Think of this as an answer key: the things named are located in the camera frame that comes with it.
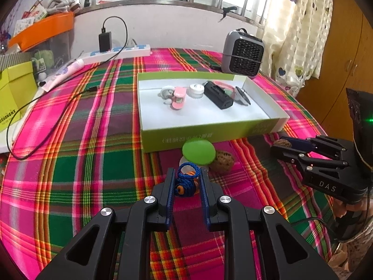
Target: fan grille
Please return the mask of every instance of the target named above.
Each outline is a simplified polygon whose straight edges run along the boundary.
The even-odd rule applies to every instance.
[[[232,55],[244,57],[258,62],[249,61],[242,58],[231,57],[229,69],[231,72],[243,74],[245,76],[254,77],[258,74],[260,62],[262,61],[264,48],[257,43],[237,39],[233,46]]]

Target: small round container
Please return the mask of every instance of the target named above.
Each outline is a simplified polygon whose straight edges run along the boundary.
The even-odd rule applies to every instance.
[[[182,156],[181,159],[180,159],[180,162],[179,162],[179,166],[182,165],[182,164],[185,163],[185,162],[190,162],[190,161],[188,161],[184,156]],[[207,171],[209,170],[208,165],[197,165],[197,166],[198,166],[199,168],[204,167],[204,168],[206,168]],[[195,171],[194,168],[191,167],[191,166],[189,166],[189,165],[185,165],[185,166],[183,166],[183,168],[181,169],[181,172],[182,172],[183,174],[186,174],[186,173],[188,173],[188,172],[194,172],[194,171]]]
[[[193,99],[200,99],[203,97],[205,87],[201,84],[191,84],[186,90],[189,97]]]

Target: green round object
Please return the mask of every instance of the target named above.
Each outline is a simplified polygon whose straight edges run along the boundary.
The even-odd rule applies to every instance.
[[[183,156],[197,165],[208,165],[216,157],[215,147],[205,139],[190,139],[183,145]]]

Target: power strip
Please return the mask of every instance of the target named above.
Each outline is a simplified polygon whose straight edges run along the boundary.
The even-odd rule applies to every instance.
[[[86,53],[81,55],[79,59],[84,61],[84,65],[93,64],[104,62],[107,59],[115,56],[115,54],[120,51],[122,47],[115,47],[112,48],[110,51],[100,52],[99,50],[93,51],[91,53]],[[123,51],[113,58],[114,60],[117,59],[127,59],[127,58],[135,58],[135,57],[148,57],[151,55],[150,45],[136,45],[133,47],[127,47],[123,49]]]

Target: orange tray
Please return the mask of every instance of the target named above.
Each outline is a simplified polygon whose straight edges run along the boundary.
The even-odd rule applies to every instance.
[[[27,51],[30,48],[43,43],[60,33],[70,31],[73,28],[73,12],[56,14],[36,22],[24,31],[21,31],[18,35],[9,40],[8,47],[18,44],[22,51]]]

